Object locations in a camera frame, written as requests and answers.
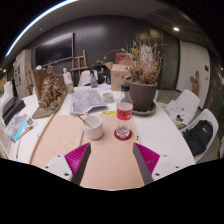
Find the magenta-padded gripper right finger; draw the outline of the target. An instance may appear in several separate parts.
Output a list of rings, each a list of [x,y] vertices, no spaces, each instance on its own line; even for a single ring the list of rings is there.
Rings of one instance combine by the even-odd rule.
[[[181,169],[181,166],[168,155],[157,154],[138,143],[133,144],[133,154],[145,185]]]

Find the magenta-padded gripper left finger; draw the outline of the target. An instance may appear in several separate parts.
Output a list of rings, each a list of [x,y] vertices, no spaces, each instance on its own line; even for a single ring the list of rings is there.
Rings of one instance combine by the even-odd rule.
[[[91,144],[86,143],[70,151],[66,155],[56,155],[43,166],[43,169],[79,185],[83,178],[90,154]]]

